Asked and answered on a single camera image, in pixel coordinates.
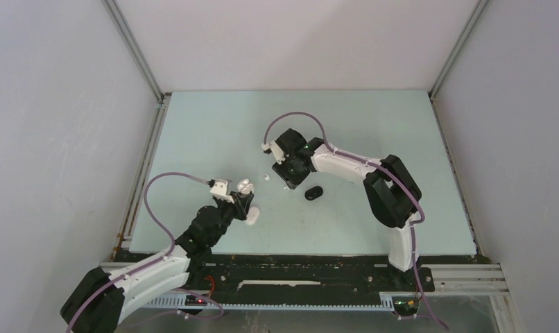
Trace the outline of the black oval charging case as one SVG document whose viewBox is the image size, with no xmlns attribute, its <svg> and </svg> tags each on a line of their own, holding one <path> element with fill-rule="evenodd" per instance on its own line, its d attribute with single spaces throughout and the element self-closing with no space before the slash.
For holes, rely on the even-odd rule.
<svg viewBox="0 0 559 333">
<path fill-rule="evenodd" d="M 324 189 L 320 185 L 310 187 L 304 192 L 304 198 L 313 201 L 320 198 L 324 194 Z"/>
</svg>

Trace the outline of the white square charging case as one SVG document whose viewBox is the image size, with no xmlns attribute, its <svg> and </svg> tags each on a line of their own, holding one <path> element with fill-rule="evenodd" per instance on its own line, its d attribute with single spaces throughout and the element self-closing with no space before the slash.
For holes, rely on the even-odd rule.
<svg viewBox="0 0 559 333">
<path fill-rule="evenodd" d="M 254 184 L 249 179 L 243 179 L 237 184 L 237 191 L 241 194 L 249 194 L 252 192 Z"/>
</svg>

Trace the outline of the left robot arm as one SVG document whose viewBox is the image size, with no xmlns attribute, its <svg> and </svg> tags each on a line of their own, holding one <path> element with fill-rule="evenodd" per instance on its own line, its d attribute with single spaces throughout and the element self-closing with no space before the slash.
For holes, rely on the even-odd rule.
<svg viewBox="0 0 559 333">
<path fill-rule="evenodd" d="M 234 220 L 245 221 L 254 194 L 232 193 L 200 208 L 189 227 L 165 250 L 137 263 L 107 272 L 88 271 L 63 304 L 60 315 L 68 332 L 113 332 L 131 313 L 172 289 L 196 289 L 205 279 L 197 263 Z"/>
</svg>

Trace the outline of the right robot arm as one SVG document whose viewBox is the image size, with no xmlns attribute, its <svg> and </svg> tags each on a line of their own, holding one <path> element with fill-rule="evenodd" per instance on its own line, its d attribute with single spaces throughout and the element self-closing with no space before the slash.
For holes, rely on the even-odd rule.
<svg viewBox="0 0 559 333">
<path fill-rule="evenodd" d="M 326 136 L 306 140 L 292 128 L 273 141 L 265 139 L 261 149 L 274 157 L 273 171 L 289 189 L 298 187 L 312 173 L 361 185 L 372 215 L 390 233 L 391 285 L 406 290 L 415 283 L 419 254 L 414 226 L 424 221 L 422 192 L 399 157 L 363 157 L 335 147 Z"/>
</svg>

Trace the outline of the white oval charging case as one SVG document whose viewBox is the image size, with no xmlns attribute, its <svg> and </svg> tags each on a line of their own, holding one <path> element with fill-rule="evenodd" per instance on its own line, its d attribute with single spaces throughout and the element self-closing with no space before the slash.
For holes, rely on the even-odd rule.
<svg viewBox="0 0 559 333">
<path fill-rule="evenodd" d="M 250 207 L 245 219 L 246 225 L 254 225 L 257 222 L 257 219 L 259 218 L 260 214 L 261 214 L 261 210 L 258 207 L 255 206 Z"/>
</svg>

